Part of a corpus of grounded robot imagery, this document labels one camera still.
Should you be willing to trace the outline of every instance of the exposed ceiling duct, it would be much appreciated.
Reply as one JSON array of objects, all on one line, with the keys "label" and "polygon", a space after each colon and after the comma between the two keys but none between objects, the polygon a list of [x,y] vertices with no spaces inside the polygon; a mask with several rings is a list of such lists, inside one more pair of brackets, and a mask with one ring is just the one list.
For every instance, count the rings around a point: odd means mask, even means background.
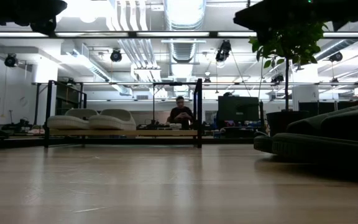
[{"label": "exposed ceiling duct", "polygon": [[345,49],[346,47],[355,44],[358,42],[358,39],[346,39],[341,40],[338,43],[326,48],[325,50],[322,50],[320,53],[318,53],[315,58],[317,61],[328,58],[329,56]]},{"label": "exposed ceiling duct", "polygon": [[[206,0],[164,0],[167,30],[200,30],[204,21],[205,7]],[[171,61],[178,63],[171,65],[171,71],[174,76],[180,78],[191,77],[193,65],[186,63],[194,60],[196,49],[196,43],[170,44]],[[183,87],[175,87],[174,91],[177,90],[183,91]]]},{"label": "exposed ceiling duct", "polygon": [[[107,71],[99,66],[95,61],[89,57],[89,49],[83,44],[81,50],[75,49],[75,44],[72,40],[65,40],[61,46],[62,54],[69,55],[77,61],[78,64],[85,66],[96,77],[101,78],[105,82],[120,82],[113,79]],[[132,90],[119,85],[111,85],[122,96],[132,96]]]}]

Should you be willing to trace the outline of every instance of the dark shirt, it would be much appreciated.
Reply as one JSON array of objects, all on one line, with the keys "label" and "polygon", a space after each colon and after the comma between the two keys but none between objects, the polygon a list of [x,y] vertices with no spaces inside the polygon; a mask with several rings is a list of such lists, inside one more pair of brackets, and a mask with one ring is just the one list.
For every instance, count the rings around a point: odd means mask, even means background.
[{"label": "dark shirt", "polygon": [[[190,108],[188,108],[187,106],[183,107],[183,108],[174,108],[171,110],[171,115],[170,115],[170,122],[171,123],[175,123],[177,121],[175,121],[175,118],[181,114],[181,113],[187,113],[188,115],[191,116],[191,119],[190,121],[193,121],[193,113],[191,112]],[[181,123],[185,123],[187,122],[188,124],[188,120],[187,119],[184,119],[183,121],[179,121]]]}]

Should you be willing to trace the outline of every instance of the computer screen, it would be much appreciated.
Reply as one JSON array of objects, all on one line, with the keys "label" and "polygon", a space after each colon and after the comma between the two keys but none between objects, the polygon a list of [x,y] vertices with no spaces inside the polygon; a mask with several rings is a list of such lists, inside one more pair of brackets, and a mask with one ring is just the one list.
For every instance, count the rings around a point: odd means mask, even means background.
[{"label": "computer screen", "polygon": [[220,121],[258,121],[259,101],[257,97],[219,96]]},{"label": "computer screen", "polygon": [[299,102],[300,111],[309,111],[309,116],[318,115],[318,103],[317,102]]}]

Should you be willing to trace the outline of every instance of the ceiling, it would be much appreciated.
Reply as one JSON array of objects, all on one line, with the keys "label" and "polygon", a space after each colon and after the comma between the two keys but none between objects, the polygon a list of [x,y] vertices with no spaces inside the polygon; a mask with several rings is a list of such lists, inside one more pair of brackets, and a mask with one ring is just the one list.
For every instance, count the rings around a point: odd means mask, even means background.
[{"label": "ceiling", "polygon": [[[165,30],[165,20],[162,0],[147,0],[146,21],[149,30]],[[233,23],[232,18],[235,12],[246,7],[246,1],[236,0],[207,0],[207,7],[202,30],[218,30],[218,31],[232,31],[232,30],[247,30],[241,26]],[[0,31],[30,31],[28,27],[20,27],[15,24],[9,24],[6,27],[0,26]],[[84,30],[109,30],[106,25],[106,18],[99,17],[92,23],[82,22],[76,17],[63,17],[58,23],[57,31],[84,31]],[[341,29],[341,31],[358,31],[358,22],[349,23]],[[83,44],[89,48],[89,57],[97,63],[97,66],[109,72],[110,75],[116,77],[117,80],[131,82],[131,61],[122,52],[122,60],[118,63],[112,63],[109,59],[113,48],[119,48],[117,39],[75,39],[73,40],[76,47],[81,47]],[[161,68],[161,77],[166,78],[171,75],[170,71],[170,55],[168,44],[161,43],[162,39],[152,39],[152,48],[157,60],[158,66]],[[219,82],[241,82],[241,76],[248,82],[259,82],[261,75],[267,82],[270,77],[276,73],[282,73],[282,68],[277,70],[271,68],[262,69],[262,62],[257,62],[255,54],[251,51],[251,45],[248,39],[232,39],[232,53],[225,61],[223,68],[217,68],[214,61],[217,48],[221,45],[222,39],[206,39],[205,43],[198,44],[192,77],[204,78],[205,72],[210,72],[211,81],[215,81],[218,76]],[[320,40],[319,46],[327,49],[341,40]],[[49,55],[60,61],[61,66],[59,75],[65,77],[73,77],[77,81],[92,82],[94,80],[93,74],[81,64],[71,63],[67,55],[61,53],[62,40],[57,39],[0,39],[0,47],[37,47]],[[317,70],[320,81],[328,82],[332,79],[334,67],[334,76],[358,71],[358,42],[341,50],[344,56],[342,62],[334,63],[319,61]],[[358,73],[349,76],[344,82],[358,81]]]}]

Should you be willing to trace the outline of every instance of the person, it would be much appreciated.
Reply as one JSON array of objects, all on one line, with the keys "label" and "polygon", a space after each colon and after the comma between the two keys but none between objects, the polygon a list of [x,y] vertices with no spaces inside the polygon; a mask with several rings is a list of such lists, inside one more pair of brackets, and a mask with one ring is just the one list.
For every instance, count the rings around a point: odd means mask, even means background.
[{"label": "person", "polygon": [[193,122],[193,113],[185,106],[185,99],[178,96],[177,107],[171,110],[169,123],[180,123],[182,129],[189,129],[189,121]]}]

